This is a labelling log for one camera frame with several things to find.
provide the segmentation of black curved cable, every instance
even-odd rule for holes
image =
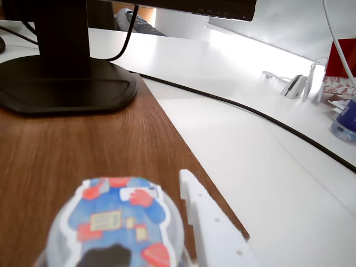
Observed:
[[[30,31],[32,32],[34,35],[36,35],[36,30],[27,22],[24,21],[17,13],[16,8],[15,8],[15,4],[12,3],[12,1],[9,1],[10,6],[12,8],[13,13],[15,14],[15,16],[23,23],[23,25]]]
[[[133,9],[130,26],[128,27],[128,31],[127,31],[125,43],[123,44],[123,47],[122,47],[120,53],[117,54],[115,57],[107,58],[107,59],[105,59],[105,60],[107,60],[107,61],[114,61],[114,60],[119,59],[119,58],[123,55],[123,53],[125,52],[125,50],[126,50],[126,48],[127,48],[128,42],[129,42],[129,40],[130,40],[131,33],[132,33],[133,28],[134,28],[135,20],[136,20],[136,17],[137,17],[137,13],[138,13],[138,12],[139,12],[139,7],[138,7],[138,6],[135,6],[135,8]]]
[[[146,74],[141,74],[141,73],[138,73],[138,74],[142,78],[146,78],[146,79],[149,79],[149,80],[153,80],[153,81],[156,81],[156,82],[163,83],[165,85],[173,86],[173,87],[185,90],[185,91],[196,93],[198,95],[202,95],[202,96],[205,96],[205,97],[208,97],[208,98],[219,100],[221,102],[228,103],[228,104],[231,104],[233,106],[243,108],[244,110],[247,110],[247,111],[249,111],[251,113],[254,113],[254,114],[256,114],[256,115],[258,115],[258,116],[260,116],[260,117],[262,117],[262,118],[264,118],[264,119],[266,119],[266,120],[268,120],[268,121],[270,121],[270,122],[272,122],[272,123],[274,123],[276,125],[278,125],[279,127],[285,129],[286,131],[289,131],[291,134],[303,139],[305,142],[311,144],[312,146],[316,147],[320,151],[324,152],[329,157],[333,158],[334,160],[336,160],[337,162],[339,162],[340,164],[342,164],[343,166],[345,166],[350,171],[352,171],[353,173],[356,174],[356,166],[352,165],[350,162],[348,162],[348,161],[344,160],[343,158],[341,158],[340,156],[336,155],[334,152],[331,152],[326,147],[322,146],[321,144],[319,144],[318,142],[314,141],[310,137],[307,137],[306,135],[302,134],[301,132],[293,129],[292,127],[284,124],[283,122],[280,122],[279,120],[276,120],[275,118],[272,118],[271,116],[268,116],[265,113],[262,113],[262,112],[260,112],[258,110],[255,110],[254,108],[251,108],[249,106],[245,106],[243,104],[240,104],[238,102],[235,102],[235,101],[232,101],[232,100],[220,97],[220,96],[215,96],[215,95],[212,95],[210,93],[202,92],[202,91],[199,91],[199,90],[196,90],[196,89],[193,89],[193,88],[190,88],[190,87],[186,87],[186,86],[183,86],[183,85],[178,85],[176,83],[165,81],[165,80],[162,80],[162,79],[159,79],[159,78],[156,78],[156,77],[152,77],[152,76],[149,76],[149,75],[146,75]]]
[[[27,38],[26,36],[23,36],[23,35],[21,35],[21,34],[19,34],[17,32],[14,32],[11,29],[8,29],[8,28],[2,27],[2,26],[0,26],[0,29],[2,29],[3,31],[9,32],[9,33],[11,33],[13,35],[16,35],[17,37],[20,37],[20,38],[22,38],[22,39],[24,39],[24,40],[26,40],[26,41],[28,41],[30,43],[33,43],[34,45],[38,46],[38,43],[36,41],[31,40],[30,38]]]

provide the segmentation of white desk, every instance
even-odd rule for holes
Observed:
[[[3,26],[34,39],[20,23]],[[121,49],[125,33],[90,29],[91,55]],[[330,108],[290,100],[265,80],[308,74],[310,61],[221,33],[211,43],[133,34],[115,63],[249,105],[320,142],[356,165],[356,147],[328,128]],[[35,55],[33,44],[0,31],[0,62]],[[189,92],[145,81],[251,236],[264,266],[355,266],[356,175],[303,140],[255,115]]]

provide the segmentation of black monitor base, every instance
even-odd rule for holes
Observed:
[[[112,112],[136,92],[134,76],[104,60],[90,58],[85,70],[49,65],[40,56],[0,64],[0,105],[24,116]]]

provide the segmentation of water bottle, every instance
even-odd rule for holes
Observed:
[[[333,122],[330,130],[336,137],[356,145],[356,96]]]

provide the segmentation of sticker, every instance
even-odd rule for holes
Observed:
[[[143,178],[85,180],[60,218],[70,250],[63,266],[176,266],[170,216],[161,187]]]
[[[107,213],[93,214],[90,220],[90,230],[104,231],[121,228],[121,212],[113,211]]]

